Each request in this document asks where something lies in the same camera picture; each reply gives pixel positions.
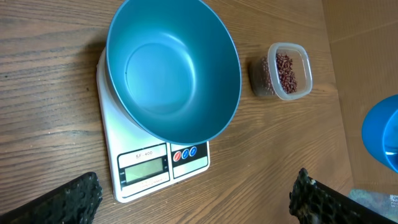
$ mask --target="red button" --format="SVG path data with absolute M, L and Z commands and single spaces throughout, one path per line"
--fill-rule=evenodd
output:
M 173 156 L 173 161 L 174 161 L 174 162 L 177 162 L 177 161 L 180 160 L 180 158 L 181 158 L 181 152 L 178 151 L 178 152 L 176 152 L 176 153 L 174 154 L 174 156 Z

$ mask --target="blue object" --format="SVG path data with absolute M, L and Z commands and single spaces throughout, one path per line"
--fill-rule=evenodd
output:
M 186 158 L 188 158 L 188 155 L 189 155 L 189 150 L 186 149 L 186 150 L 184 150 L 184 151 L 182 152 L 181 158 L 182 158 L 182 159 L 186 159 Z
M 241 95 L 238 53 L 228 30 L 199 0 L 127 0 L 106 42 L 120 102 L 153 136 L 180 145 L 215 138 Z
M 398 95 L 369 111 L 362 125 L 362 141 L 375 159 L 398 172 Z
M 190 150 L 189 150 L 189 156 L 192 157 L 197 153 L 197 148 L 195 146 L 193 146 Z

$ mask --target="beans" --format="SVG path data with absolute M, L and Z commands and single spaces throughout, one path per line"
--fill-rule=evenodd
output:
M 297 91 L 297 81 L 292 70 L 293 60 L 286 54 L 276 55 L 276 65 L 282 89 L 286 93 Z M 253 92 L 259 96 L 275 95 L 269 73 L 267 56 L 260 58 L 251 66 L 250 80 Z
M 282 88 L 286 93 L 295 93 L 297 91 L 297 81 L 292 70 L 293 59 L 286 54 L 277 54 L 276 61 Z

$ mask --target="wood grain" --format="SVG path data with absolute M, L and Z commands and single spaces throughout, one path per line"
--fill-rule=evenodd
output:
M 88 171 L 104 188 L 95 223 L 298 223 L 288 206 L 301 167 L 348 193 L 351 171 L 321 2 L 206 2 L 238 49 L 238 111 L 210 142 L 206 172 L 127 204 L 113 199 L 95 80 L 122 1 L 0 2 L 0 213 Z M 315 83 L 305 98 L 253 95 L 247 64 L 274 42 L 307 49 Z

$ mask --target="kitchen scale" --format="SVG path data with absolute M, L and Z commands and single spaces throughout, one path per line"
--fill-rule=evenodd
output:
M 97 65 L 97 85 L 117 201 L 129 202 L 207 170 L 209 142 L 196 146 L 164 142 L 127 114 L 109 79 L 105 50 Z

